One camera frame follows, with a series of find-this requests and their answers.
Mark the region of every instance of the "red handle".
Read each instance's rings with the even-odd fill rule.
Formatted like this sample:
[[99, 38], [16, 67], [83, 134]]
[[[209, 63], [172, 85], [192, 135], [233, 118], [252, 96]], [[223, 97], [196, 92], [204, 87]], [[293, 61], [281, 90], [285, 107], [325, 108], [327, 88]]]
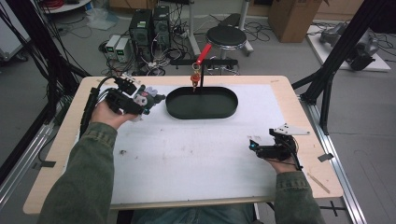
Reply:
[[210, 49], [212, 48], [212, 45], [210, 44], [206, 44], [204, 49], [202, 50], [201, 54], [199, 55], [198, 59], [197, 59], [197, 64], [201, 65], [202, 61], [204, 60], [206, 54], [210, 51]]

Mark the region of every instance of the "black stool seat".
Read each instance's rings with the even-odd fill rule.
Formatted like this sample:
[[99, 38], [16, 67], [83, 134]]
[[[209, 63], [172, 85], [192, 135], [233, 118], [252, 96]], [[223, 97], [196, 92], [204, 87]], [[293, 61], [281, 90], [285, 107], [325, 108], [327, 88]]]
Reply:
[[220, 49], [241, 49], [247, 42], [247, 36], [232, 26], [216, 26], [207, 31], [206, 42]]

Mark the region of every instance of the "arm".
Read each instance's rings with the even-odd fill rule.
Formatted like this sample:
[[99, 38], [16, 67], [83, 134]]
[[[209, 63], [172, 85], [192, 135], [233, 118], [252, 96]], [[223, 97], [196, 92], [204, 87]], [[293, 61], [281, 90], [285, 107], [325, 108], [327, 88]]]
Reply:
[[[293, 164], [268, 162], [277, 173], [276, 223], [325, 223], [304, 173], [297, 171]], [[293, 163], [293, 160], [289, 158], [285, 162]]]
[[70, 152], [67, 170], [44, 201], [38, 223], [106, 223], [113, 191], [117, 129], [135, 115], [117, 115], [106, 103]]

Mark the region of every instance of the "power supply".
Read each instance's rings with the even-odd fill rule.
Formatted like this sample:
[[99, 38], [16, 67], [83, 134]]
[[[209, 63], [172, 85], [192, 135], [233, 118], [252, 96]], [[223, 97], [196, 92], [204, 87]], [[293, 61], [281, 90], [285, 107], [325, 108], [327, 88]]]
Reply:
[[119, 43], [121, 36], [113, 35], [106, 44], [107, 58], [117, 60], [116, 46]]
[[117, 58], [120, 63], [127, 63], [132, 58], [131, 43], [128, 37], [122, 37], [116, 46]]
[[131, 38], [138, 46], [151, 45], [154, 38], [154, 25], [150, 9], [137, 9], [134, 13], [129, 31]]
[[152, 62], [151, 45], [154, 39], [154, 24], [150, 9], [136, 10], [129, 26], [129, 33], [136, 60], [138, 62]]
[[169, 49], [171, 47], [169, 7], [155, 7], [153, 20], [157, 39], [157, 48]]

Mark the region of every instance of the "hand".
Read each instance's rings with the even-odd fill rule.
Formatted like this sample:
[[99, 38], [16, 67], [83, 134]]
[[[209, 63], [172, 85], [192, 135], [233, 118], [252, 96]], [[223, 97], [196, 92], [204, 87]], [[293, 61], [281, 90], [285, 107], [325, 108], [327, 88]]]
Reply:
[[276, 159], [273, 160], [267, 159], [266, 161], [268, 161], [268, 163], [270, 163], [272, 167], [274, 167], [277, 174], [297, 171], [297, 168], [294, 164], [294, 160], [292, 157], [284, 161], [279, 161]]
[[108, 107], [106, 101], [102, 101], [93, 110], [91, 122], [105, 123], [117, 130], [125, 121], [135, 119], [136, 117], [137, 115], [133, 114], [116, 114]]

